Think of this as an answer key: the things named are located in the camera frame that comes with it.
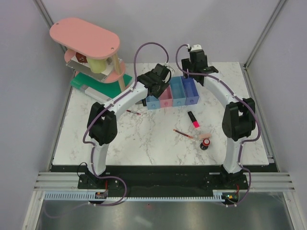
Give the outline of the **pink drawer bin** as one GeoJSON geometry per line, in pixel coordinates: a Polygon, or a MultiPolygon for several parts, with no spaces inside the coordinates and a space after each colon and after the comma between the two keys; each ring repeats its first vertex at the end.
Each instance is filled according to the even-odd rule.
{"type": "Polygon", "coordinates": [[[173,106],[173,96],[171,87],[168,86],[165,91],[161,94],[159,97],[160,107],[166,108],[166,107],[172,107],[173,106]]]}

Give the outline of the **light blue drawer bin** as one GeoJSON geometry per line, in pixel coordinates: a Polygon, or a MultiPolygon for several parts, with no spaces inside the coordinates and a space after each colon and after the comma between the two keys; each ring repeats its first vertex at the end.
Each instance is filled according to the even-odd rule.
{"type": "Polygon", "coordinates": [[[148,110],[160,109],[160,101],[154,96],[146,97],[146,105],[148,110]]]}

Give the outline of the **blue cap black highlighter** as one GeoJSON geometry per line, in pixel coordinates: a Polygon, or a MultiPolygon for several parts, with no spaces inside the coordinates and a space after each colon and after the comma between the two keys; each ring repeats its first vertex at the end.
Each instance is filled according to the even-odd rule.
{"type": "Polygon", "coordinates": [[[147,106],[147,103],[146,103],[146,99],[144,98],[144,99],[142,99],[142,105],[144,106],[144,107],[146,107],[147,106]]]}

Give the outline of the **purple drawer bin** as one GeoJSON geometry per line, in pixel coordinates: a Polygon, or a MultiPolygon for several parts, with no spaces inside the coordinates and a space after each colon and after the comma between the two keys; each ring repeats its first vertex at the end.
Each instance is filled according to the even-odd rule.
{"type": "Polygon", "coordinates": [[[193,105],[197,104],[199,100],[199,94],[197,91],[197,87],[195,85],[195,81],[193,78],[184,78],[181,77],[184,92],[186,95],[186,103],[185,105],[193,105]]]}

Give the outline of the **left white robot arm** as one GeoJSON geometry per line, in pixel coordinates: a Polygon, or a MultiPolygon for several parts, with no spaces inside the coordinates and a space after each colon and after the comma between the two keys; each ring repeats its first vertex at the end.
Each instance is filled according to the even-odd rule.
{"type": "Polygon", "coordinates": [[[171,70],[157,64],[151,71],[135,78],[135,82],[123,93],[104,103],[92,105],[87,130],[83,137],[85,144],[92,144],[92,152],[88,162],[89,184],[101,188],[105,184],[106,156],[109,144],[118,133],[117,120],[138,101],[153,96],[158,99],[168,88],[171,70]]]}

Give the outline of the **red pen left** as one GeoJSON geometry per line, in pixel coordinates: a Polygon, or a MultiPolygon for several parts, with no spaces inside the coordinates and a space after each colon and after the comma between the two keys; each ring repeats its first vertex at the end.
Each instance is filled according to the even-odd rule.
{"type": "Polygon", "coordinates": [[[135,111],[132,111],[132,110],[126,110],[126,112],[132,113],[132,114],[135,114],[135,115],[142,115],[141,113],[138,113],[138,112],[135,112],[135,111]]]}

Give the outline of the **red pen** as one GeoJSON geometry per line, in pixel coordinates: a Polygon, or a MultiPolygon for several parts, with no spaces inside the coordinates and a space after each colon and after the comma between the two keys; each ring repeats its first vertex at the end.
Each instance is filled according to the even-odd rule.
{"type": "Polygon", "coordinates": [[[188,135],[188,134],[186,134],[186,133],[183,133],[183,132],[181,132],[181,131],[179,131],[179,130],[173,129],[173,131],[176,132],[176,133],[178,133],[178,134],[180,134],[180,135],[182,135],[182,136],[185,136],[185,137],[187,137],[187,138],[189,138],[189,139],[196,140],[196,141],[199,140],[198,138],[196,138],[196,137],[194,137],[194,136],[191,136],[191,135],[188,135]]]}
{"type": "Polygon", "coordinates": [[[135,115],[142,115],[141,113],[138,113],[138,112],[135,112],[135,111],[132,111],[132,110],[126,110],[126,112],[132,113],[132,114],[135,114],[135,115]]]}

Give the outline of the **pink cap black highlighter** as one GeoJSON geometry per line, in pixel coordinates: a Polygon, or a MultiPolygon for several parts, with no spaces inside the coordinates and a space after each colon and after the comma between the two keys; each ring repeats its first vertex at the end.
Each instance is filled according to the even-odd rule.
{"type": "Polygon", "coordinates": [[[200,125],[199,125],[199,123],[198,123],[196,117],[194,116],[193,112],[188,111],[188,116],[189,116],[189,118],[190,118],[190,120],[191,120],[193,126],[194,126],[195,128],[199,128],[200,125]]]}

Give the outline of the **cream yellow cylinder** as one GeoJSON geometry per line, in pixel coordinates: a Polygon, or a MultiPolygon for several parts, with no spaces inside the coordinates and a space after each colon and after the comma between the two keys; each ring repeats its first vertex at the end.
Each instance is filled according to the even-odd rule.
{"type": "Polygon", "coordinates": [[[101,73],[105,71],[107,62],[106,59],[87,58],[88,65],[93,73],[101,73]]]}

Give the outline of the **white eraser box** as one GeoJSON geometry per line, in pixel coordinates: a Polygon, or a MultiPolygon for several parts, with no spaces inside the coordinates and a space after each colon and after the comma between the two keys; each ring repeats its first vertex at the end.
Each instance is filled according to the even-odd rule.
{"type": "Polygon", "coordinates": [[[105,94],[91,88],[91,87],[88,87],[84,93],[90,97],[92,97],[93,99],[97,100],[98,102],[100,103],[104,103],[104,102],[108,102],[110,101],[112,98],[106,96],[105,94]]]}

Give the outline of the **pink eraser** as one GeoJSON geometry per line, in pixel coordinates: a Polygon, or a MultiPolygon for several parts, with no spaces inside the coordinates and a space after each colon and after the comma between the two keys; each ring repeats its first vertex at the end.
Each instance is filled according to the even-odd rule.
{"type": "Polygon", "coordinates": [[[198,137],[199,139],[210,139],[211,138],[211,133],[205,133],[205,134],[200,134],[198,137]]]}

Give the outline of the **red black round stamp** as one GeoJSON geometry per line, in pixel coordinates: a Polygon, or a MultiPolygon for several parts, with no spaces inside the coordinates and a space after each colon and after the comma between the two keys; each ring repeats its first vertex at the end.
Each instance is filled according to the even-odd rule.
{"type": "Polygon", "coordinates": [[[207,150],[209,145],[210,145],[210,140],[208,138],[205,138],[202,140],[202,142],[200,143],[200,149],[201,150],[207,150]]]}

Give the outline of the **dark red card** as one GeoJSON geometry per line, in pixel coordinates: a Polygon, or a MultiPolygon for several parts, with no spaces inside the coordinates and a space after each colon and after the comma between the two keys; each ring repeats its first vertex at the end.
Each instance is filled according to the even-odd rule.
{"type": "Polygon", "coordinates": [[[78,52],[76,52],[75,56],[76,56],[77,61],[79,63],[87,63],[88,62],[86,56],[84,56],[84,55],[82,55],[82,54],[80,54],[78,52]]]}

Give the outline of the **pink tiered shelf stand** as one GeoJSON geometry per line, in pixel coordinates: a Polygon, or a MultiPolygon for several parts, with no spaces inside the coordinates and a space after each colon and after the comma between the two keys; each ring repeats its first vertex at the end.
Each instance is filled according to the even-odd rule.
{"type": "Polygon", "coordinates": [[[118,35],[80,18],[70,17],[53,24],[49,30],[51,38],[67,48],[64,54],[66,65],[102,83],[118,81],[121,92],[124,83],[125,63],[118,57],[120,39],[118,35]],[[76,52],[92,59],[106,59],[107,66],[101,73],[93,73],[88,63],[79,63],[76,52]]]}

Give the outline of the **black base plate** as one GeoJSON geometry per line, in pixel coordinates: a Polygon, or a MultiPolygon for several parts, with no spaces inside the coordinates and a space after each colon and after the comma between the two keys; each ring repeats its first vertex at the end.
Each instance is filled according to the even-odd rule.
{"type": "Polygon", "coordinates": [[[107,166],[101,179],[82,173],[78,188],[106,189],[116,196],[192,196],[245,190],[248,180],[243,171],[228,175],[221,166],[107,166]]]}

